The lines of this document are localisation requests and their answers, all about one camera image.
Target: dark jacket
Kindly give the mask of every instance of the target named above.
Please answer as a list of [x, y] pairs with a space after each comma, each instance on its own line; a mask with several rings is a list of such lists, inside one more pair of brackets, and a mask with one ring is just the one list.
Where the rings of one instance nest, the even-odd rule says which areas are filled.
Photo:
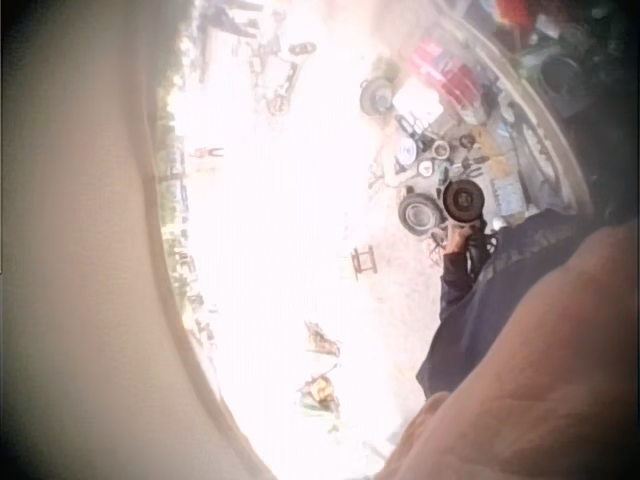
[[554, 210], [503, 228], [475, 284], [465, 253], [444, 255], [440, 326], [416, 376], [425, 395], [455, 390], [489, 351], [527, 291], [565, 263], [592, 230], [578, 217]]

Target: dirt ground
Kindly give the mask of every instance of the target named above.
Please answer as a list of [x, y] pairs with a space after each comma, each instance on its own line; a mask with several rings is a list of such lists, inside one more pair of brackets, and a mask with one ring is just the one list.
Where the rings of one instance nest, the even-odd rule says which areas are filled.
[[[382, 131], [361, 114], [359, 86], [397, 21], [387, 15], [391, 26], [381, 29], [374, 13], [362, 0], [291, 7], [288, 22], [300, 28], [287, 32], [290, 40], [318, 50], [276, 125], [256, 122], [248, 67], [231, 56], [235, 39], [225, 34], [212, 35], [213, 69], [191, 94], [187, 141], [225, 148], [215, 172], [188, 186], [201, 290], [221, 311], [220, 385], [282, 479], [375, 471], [380, 460], [363, 443], [388, 448], [424, 401], [414, 376], [438, 324], [440, 271], [401, 227], [396, 191], [367, 188]], [[368, 245], [379, 273], [356, 281], [348, 253]], [[348, 432], [342, 446], [294, 407], [314, 369], [305, 321], [341, 342], [332, 380]]]

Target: wooden stool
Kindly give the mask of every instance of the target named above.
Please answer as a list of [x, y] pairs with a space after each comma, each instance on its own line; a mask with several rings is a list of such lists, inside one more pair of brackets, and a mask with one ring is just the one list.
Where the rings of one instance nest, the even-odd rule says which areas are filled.
[[[366, 268], [362, 267], [362, 256], [369, 256], [369, 266]], [[366, 252], [359, 252], [357, 248], [353, 249], [353, 253], [351, 254], [351, 263], [353, 265], [353, 271], [356, 274], [356, 280], [358, 280], [358, 275], [363, 272], [372, 271], [374, 274], [378, 273], [378, 266], [376, 265], [376, 257], [373, 254], [373, 247], [369, 245], [369, 248]]]

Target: red container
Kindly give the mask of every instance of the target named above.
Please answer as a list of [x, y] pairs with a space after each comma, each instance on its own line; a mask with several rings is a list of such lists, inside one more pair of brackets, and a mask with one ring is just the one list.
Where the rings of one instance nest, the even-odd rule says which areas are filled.
[[430, 39], [423, 41], [409, 58], [409, 68], [436, 88], [444, 97], [443, 105], [451, 105], [464, 120], [475, 125], [486, 121], [473, 71], [442, 46]]

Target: sleeve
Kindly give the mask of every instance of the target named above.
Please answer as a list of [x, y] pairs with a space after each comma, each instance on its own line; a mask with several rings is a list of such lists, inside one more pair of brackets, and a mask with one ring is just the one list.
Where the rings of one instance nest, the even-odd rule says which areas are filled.
[[467, 256], [464, 252], [448, 253], [442, 257], [442, 261], [440, 321], [473, 288], [473, 279], [467, 271]]

